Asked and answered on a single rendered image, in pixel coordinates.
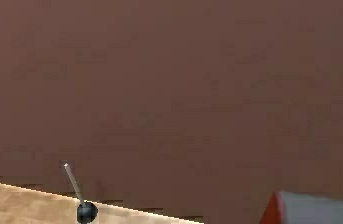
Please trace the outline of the black ball with grey rod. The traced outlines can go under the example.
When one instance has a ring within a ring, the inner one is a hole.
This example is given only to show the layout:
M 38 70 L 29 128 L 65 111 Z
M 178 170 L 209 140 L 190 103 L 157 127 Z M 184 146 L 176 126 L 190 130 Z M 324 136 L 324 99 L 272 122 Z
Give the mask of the black ball with grey rod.
M 70 165 L 68 163 L 65 163 L 63 167 L 68 175 L 75 195 L 79 200 L 79 205 L 76 210 L 77 222 L 79 224 L 91 224 L 98 215 L 98 208 L 92 202 L 84 200 L 77 181 L 72 173 Z

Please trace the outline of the red and grey box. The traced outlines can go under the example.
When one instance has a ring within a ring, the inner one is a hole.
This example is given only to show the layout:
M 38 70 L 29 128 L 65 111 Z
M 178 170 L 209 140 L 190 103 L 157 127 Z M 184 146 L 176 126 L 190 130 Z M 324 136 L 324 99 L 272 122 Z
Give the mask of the red and grey box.
M 274 192 L 259 224 L 343 224 L 343 201 L 309 194 Z

